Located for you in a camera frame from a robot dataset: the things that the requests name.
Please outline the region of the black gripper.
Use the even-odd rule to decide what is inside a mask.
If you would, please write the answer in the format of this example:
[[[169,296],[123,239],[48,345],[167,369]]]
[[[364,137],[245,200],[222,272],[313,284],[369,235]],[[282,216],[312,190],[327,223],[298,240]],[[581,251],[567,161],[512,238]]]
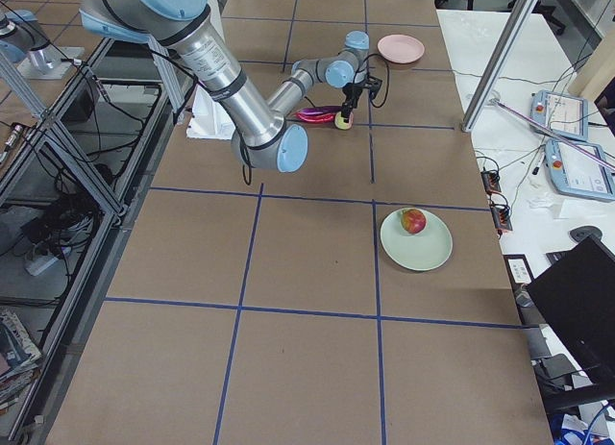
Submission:
[[[341,106],[341,116],[350,117],[355,109],[355,104],[358,103],[362,91],[364,90],[364,83],[348,83],[342,88],[342,92],[345,95],[345,100]]]

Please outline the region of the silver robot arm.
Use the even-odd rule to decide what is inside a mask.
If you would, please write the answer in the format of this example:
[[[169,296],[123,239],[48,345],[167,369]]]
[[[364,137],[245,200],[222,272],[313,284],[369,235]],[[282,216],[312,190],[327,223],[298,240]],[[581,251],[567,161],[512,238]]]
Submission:
[[[366,85],[369,37],[352,31],[335,56],[296,62],[269,99],[256,86],[211,23],[209,0],[81,0],[83,26],[132,43],[155,39],[184,61],[209,97],[230,116],[232,147],[249,168],[294,172],[308,155],[308,134],[287,115],[318,83],[347,93]]]

